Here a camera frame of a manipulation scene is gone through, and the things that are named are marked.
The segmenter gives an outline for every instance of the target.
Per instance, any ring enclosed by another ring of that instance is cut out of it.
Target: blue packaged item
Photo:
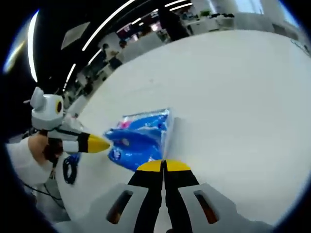
[[[170,109],[123,116],[116,128],[104,135],[114,145],[111,161],[132,171],[148,162],[166,157],[173,127]]]

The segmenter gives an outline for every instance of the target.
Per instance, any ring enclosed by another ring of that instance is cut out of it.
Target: white table
[[[189,37],[118,68],[79,119],[102,134],[123,114],[167,106],[179,118],[168,157],[187,163],[243,216],[276,224],[311,167],[311,59],[272,33]],[[56,178],[72,219],[133,174],[104,153],[85,154],[71,186],[62,159]]]

